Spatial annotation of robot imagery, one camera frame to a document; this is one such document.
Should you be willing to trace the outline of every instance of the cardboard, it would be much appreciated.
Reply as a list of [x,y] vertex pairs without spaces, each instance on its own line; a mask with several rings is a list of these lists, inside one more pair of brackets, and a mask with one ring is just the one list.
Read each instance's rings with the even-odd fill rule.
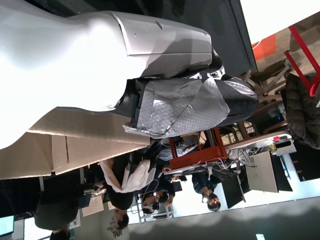
[[149,137],[125,132],[127,117],[65,110],[48,114],[0,149],[0,180],[59,175],[150,144]]

